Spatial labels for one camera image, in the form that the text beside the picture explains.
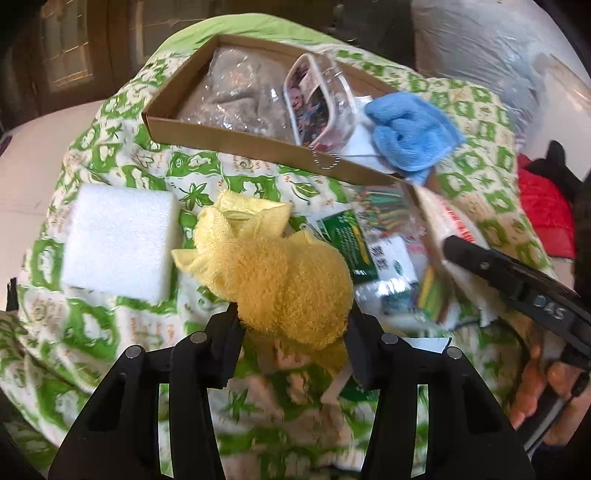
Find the plastic pouch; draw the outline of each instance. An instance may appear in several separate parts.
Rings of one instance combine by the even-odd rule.
[[[181,107],[184,122],[246,132],[293,143],[282,93],[287,69],[248,50],[216,50],[209,71]]]
[[[343,186],[349,209],[307,224],[345,258],[364,313],[384,328],[422,330],[446,318],[449,289],[427,254],[409,188]]]
[[[295,143],[321,152],[344,147],[355,130],[355,97],[338,64],[304,53],[284,82]]]

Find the cardboard tray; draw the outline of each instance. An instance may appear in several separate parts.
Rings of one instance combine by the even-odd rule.
[[[390,185],[392,183],[392,176],[357,165],[344,158],[341,158],[338,165],[326,170],[314,163],[312,153],[305,147],[244,132],[178,120],[176,114],[181,105],[207,74],[214,52],[223,46],[258,50],[262,55],[284,64],[287,68],[290,68],[306,52],[302,48],[257,38],[238,35],[212,37],[166,81],[142,112],[144,124],[153,141],[265,160],[357,185]],[[380,82],[368,73],[345,64],[340,66],[356,95],[371,95],[377,98],[396,92],[395,88]],[[322,166],[327,167],[334,162],[333,157],[323,153],[318,153],[318,160]]]

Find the white foam block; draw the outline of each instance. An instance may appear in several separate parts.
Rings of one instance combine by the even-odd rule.
[[[61,281],[160,303],[170,297],[178,201],[170,192],[85,184],[66,242]]]

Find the blue cloth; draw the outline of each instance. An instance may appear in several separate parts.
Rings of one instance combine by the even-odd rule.
[[[375,123],[380,153],[407,179],[423,184],[431,167],[464,143],[464,136],[436,106],[408,92],[390,93],[365,106]]]

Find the bedsheet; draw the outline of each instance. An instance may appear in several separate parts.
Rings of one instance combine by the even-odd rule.
[[[467,144],[437,166],[443,194],[481,228],[490,244],[549,271],[548,258],[517,196],[513,136],[505,109],[489,90],[449,79],[424,79],[411,69],[346,46],[308,28],[261,14],[217,17],[173,35],[140,72],[106,100],[91,126],[70,145],[47,219],[18,276],[18,314],[0,314],[0,387],[22,414],[10,431],[44,470],[100,379],[132,344],[150,351],[202,329],[227,303],[175,272],[171,299],[154,305],[60,284],[69,214],[82,183],[169,190],[182,210],[178,226],[191,248],[196,215],[230,188],[293,202],[292,225],[346,203],[328,177],[214,151],[157,144],[141,111],[158,87],[211,35],[232,33],[294,43],[322,51],[408,90],[442,108]],[[528,323],[519,320],[519,330]],[[511,397],[521,348],[497,325],[447,333],[464,350],[501,404]],[[229,479],[325,478],[322,465],[361,467],[377,398],[349,385],[338,405],[320,397],[335,372],[279,341],[244,341],[236,374],[224,390],[209,392],[220,455]],[[419,389],[414,471],[426,457],[428,391]],[[167,388],[160,394],[162,472],[172,475]]]

